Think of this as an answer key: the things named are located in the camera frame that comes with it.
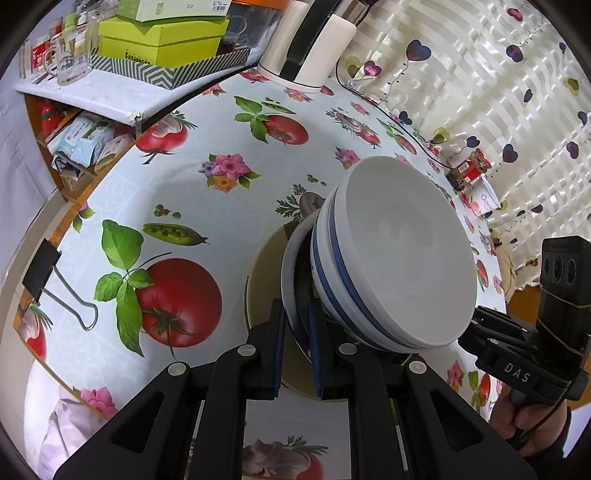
sleeve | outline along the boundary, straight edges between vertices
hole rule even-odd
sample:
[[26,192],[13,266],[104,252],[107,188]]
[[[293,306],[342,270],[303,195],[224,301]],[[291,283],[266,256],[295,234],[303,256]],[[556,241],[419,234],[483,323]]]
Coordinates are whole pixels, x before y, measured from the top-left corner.
[[570,408],[567,411],[566,422],[564,428],[556,441],[546,450],[536,453],[525,460],[534,468],[538,475],[538,480],[556,480],[557,478],[564,478],[558,472],[563,471],[566,467],[567,460],[563,458],[563,449],[566,442],[566,437],[570,428]]

snack package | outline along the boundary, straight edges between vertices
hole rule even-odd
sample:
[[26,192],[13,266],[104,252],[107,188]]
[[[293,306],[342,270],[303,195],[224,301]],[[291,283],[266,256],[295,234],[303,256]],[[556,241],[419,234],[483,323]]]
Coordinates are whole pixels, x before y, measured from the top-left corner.
[[84,136],[91,127],[101,120],[99,115],[90,112],[82,112],[74,121],[66,128],[65,134],[62,136],[57,151],[62,152],[66,157],[72,158],[74,147],[78,140]]
[[98,120],[78,139],[70,160],[84,167],[90,167],[99,158],[105,145],[113,140],[114,132],[115,122],[106,119]]
[[101,171],[111,163],[117,155],[126,151],[133,143],[134,139],[131,138],[131,135],[129,134],[121,135],[111,140],[105,145],[103,151],[100,153],[99,159],[95,165],[95,171]]

black binder clip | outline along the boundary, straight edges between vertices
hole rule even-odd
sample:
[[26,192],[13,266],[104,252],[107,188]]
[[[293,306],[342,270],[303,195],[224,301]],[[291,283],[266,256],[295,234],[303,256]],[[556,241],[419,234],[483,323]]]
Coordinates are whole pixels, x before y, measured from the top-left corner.
[[[48,242],[47,239],[44,238],[33,257],[33,260],[31,260],[31,264],[29,265],[24,278],[22,279],[22,286],[29,291],[36,303],[39,302],[41,293],[45,293],[49,298],[64,307],[68,312],[76,317],[82,329],[85,332],[88,332],[95,327],[96,322],[99,319],[99,309],[94,303],[82,300],[82,298],[80,298],[71,285],[66,281],[57,268],[57,261],[60,259],[60,257],[61,252],[59,252],[56,247],[54,247]],[[95,311],[95,319],[89,326],[84,324],[82,317],[77,311],[75,311],[74,308],[45,288],[47,280],[49,280],[52,272],[56,274],[57,278],[64,284],[65,288],[67,288],[67,290],[78,301],[78,303]]]

floral tablecloth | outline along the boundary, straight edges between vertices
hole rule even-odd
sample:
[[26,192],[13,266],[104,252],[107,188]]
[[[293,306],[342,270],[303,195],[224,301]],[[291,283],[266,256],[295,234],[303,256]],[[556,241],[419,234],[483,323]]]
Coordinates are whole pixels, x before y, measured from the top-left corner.
[[[243,288],[261,245],[303,215],[305,193],[326,197],[347,168],[374,154],[411,164],[440,189],[472,244],[477,303],[504,311],[486,222],[455,195],[432,145],[331,81],[305,95],[251,70],[150,128],[66,233],[59,269],[83,299],[95,299],[96,326],[84,331],[44,294],[41,310],[29,311],[17,330],[66,385],[89,390],[89,403],[109,416],[175,359],[200,365],[243,343]],[[55,274],[47,288],[91,323],[92,311]],[[424,357],[489,417],[499,385],[474,357],[457,344]],[[102,408],[104,386],[112,398]],[[346,403],[283,388],[277,401],[249,402],[246,422],[245,475],[350,478]]]

cardboard box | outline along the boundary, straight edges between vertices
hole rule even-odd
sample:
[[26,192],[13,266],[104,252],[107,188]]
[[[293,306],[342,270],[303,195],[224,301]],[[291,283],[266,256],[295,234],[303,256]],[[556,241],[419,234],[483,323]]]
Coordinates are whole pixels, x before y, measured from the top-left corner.
[[141,24],[225,17],[231,0],[121,0],[117,16]]
[[228,20],[142,27],[120,18],[99,23],[99,55],[175,68],[216,54]]
[[94,54],[92,67],[105,72],[124,75],[158,87],[173,90],[205,75],[246,65],[250,48],[239,48],[233,52],[211,57],[175,69],[167,69],[138,61],[112,59]]

